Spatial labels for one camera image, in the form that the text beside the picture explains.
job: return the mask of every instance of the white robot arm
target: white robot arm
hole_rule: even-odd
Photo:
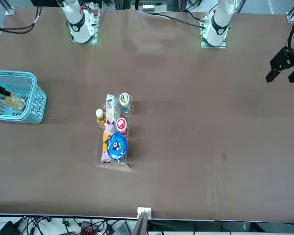
[[[95,17],[81,10],[78,0],[57,0],[68,22],[72,36],[78,43],[87,42],[95,33]]]
[[[207,43],[215,47],[222,44],[234,11],[234,0],[218,0],[216,12],[208,16],[209,26],[203,36]]]

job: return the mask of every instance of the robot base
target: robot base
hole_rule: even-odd
[[[201,48],[213,47],[213,48],[226,48],[226,38],[224,39],[223,43],[219,46],[212,46],[210,45],[205,39],[204,34],[207,31],[207,27],[209,26],[208,17],[205,16],[202,21],[200,21],[200,26],[204,26],[205,29],[200,29],[200,46]]]
[[[90,39],[84,43],[77,42],[74,37],[72,36],[72,45],[96,45],[98,41],[98,29],[99,29],[99,20],[100,20],[100,9],[98,10],[97,15],[93,15],[91,21],[95,24],[93,30],[94,34],[90,37]]]

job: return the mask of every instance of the cylindrical can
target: cylindrical can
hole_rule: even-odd
[[[126,136],[127,134],[127,123],[126,120],[124,118],[119,118],[117,120],[117,130],[124,136]]]
[[[123,110],[125,112],[127,112],[129,110],[129,95],[128,93],[126,92],[123,92],[121,95],[120,95],[120,104],[122,105],[123,107]]]

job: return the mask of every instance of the food item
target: food item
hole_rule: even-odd
[[[117,121],[117,101],[112,94],[107,94],[106,98],[106,120],[112,124]]]
[[[124,118],[119,118],[117,120],[117,130],[124,136],[127,135],[127,123],[126,123],[126,120]]]
[[[119,160],[127,154],[127,141],[120,133],[114,133],[107,142],[107,152],[113,160]]]
[[[106,121],[106,114],[102,111],[102,109],[97,109],[96,116],[97,116],[97,123],[104,130],[104,123]]]
[[[109,138],[114,133],[114,127],[110,122],[106,122],[104,124],[104,132],[103,132],[103,138],[102,138],[102,155],[101,155],[101,161],[103,163],[108,163],[111,161],[111,158],[109,157],[107,153],[107,142]]]
[[[129,95],[126,92],[123,92],[120,95],[119,98],[120,104],[123,107],[124,112],[127,112],[129,110],[129,106],[130,106],[130,100],[129,100]]]

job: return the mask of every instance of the white bracket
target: white bracket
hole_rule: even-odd
[[[141,215],[141,213],[147,212],[148,219],[151,219],[151,208],[150,207],[138,207],[137,208],[137,218]]]

